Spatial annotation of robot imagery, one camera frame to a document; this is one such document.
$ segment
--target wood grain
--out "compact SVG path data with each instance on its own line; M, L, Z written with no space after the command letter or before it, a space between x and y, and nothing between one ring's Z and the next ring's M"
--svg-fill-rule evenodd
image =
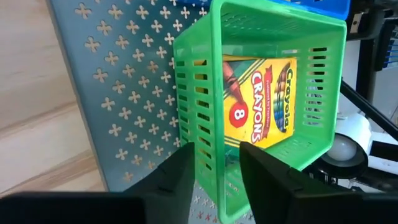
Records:
M0 30L0 195L103 190L45 1L0 0Z

